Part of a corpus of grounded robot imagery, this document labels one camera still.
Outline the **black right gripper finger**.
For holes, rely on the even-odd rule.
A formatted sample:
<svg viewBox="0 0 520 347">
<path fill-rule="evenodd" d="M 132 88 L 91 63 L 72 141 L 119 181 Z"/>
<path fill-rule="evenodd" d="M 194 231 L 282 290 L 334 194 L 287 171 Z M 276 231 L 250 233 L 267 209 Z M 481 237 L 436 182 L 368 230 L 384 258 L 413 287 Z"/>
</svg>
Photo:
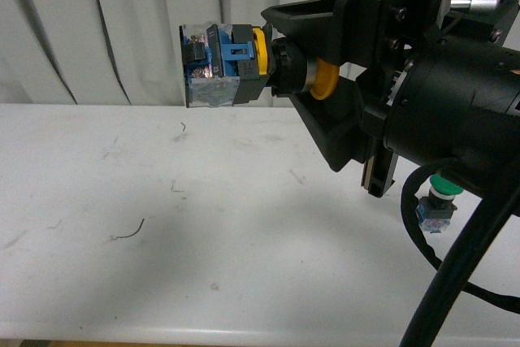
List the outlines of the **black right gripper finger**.
<svg viewBox="0 0 520 347">
<path fill-rule="evenodd" d="M 332 65 L 366 63 L 359 0 L 310 0 L 269 7 L 262 17 L 304 53 Z"/>
</svg>

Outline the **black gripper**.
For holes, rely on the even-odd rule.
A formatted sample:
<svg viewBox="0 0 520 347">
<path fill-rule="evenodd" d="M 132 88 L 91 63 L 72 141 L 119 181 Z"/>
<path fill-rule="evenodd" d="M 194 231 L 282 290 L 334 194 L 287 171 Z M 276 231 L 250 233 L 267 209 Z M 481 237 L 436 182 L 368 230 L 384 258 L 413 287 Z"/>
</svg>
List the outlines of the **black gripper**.
<svg viewBox="0 0 520 347">
<path fill-rule="evenodd" d="M 375 196 L 392 181 L 395 159 L 439 163 L 442 176 L 479 197 L 519 155 L 519 54 L 502 45 L 517 0 L 491 11 L 450 11 L 425 32 L 396 78 L 374 68 L 341 77 L 323 100 L 290 97 L 327 165 L 369 167 Z"/>
</svg>

